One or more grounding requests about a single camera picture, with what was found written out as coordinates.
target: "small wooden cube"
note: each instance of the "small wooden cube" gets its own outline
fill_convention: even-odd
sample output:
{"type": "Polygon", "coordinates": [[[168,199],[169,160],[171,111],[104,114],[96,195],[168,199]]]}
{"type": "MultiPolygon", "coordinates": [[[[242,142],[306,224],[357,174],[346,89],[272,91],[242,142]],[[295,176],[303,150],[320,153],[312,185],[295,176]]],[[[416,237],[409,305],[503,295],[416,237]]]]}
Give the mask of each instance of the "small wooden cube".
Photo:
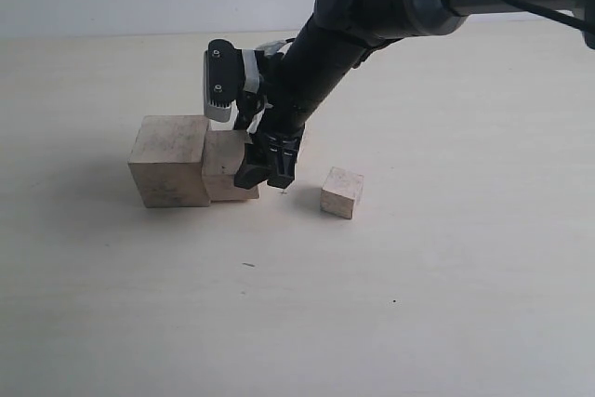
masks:
{"type": "Polygon", "coordinates": [[[211,205],[202,178],[209,128],[200,115],[143,119],[128,166],[146,207],[211,205]]]}
{"type": "Polygon", "coordinates": [[[206,133],[203,181],[213,202],[258,199],[258,186],[236,188],[233,178],[244,160],[244,145],[250,138],[244,130],[209,130],[206,133]]]}
{"type": "Polygon", "coordinates": [[[340,218],[353,218],[362,199],[364,176],[333,167],[321,193],[321,209],[340,218]]]}

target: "white table surface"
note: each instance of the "white table surface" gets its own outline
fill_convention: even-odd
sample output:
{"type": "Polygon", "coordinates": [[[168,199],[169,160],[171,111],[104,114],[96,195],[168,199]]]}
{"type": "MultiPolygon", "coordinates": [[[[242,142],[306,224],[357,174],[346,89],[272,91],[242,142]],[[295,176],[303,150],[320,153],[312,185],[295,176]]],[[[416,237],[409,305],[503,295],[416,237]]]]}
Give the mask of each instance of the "white table surface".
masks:
{"type": "Polygon", "coordinates": [[[402,42],[311,118],[287,194],[147,210],[140,121],[202,111],[213,37],[0,41],[0,395],[595,395],[579,33],[402,42]],[[318,210],[333,165],[365,175],[353,221],[318,210]]]}

